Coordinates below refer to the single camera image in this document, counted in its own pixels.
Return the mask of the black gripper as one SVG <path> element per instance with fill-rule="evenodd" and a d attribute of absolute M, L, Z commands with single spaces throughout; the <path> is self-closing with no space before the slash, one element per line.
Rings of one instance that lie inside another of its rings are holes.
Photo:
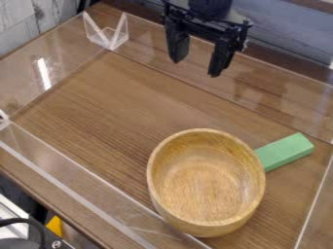
<path fill-rule="evenodd" d="M 167 53 L 178 63 L 188 55 L 190 35 L 220 37 L 214 43 L 208 75 L 215 78 L 228 67 L 234 42 L 224 37 L 246 37 L 251 21 L 232 10 L 232 0 L 162 0 Z"/>

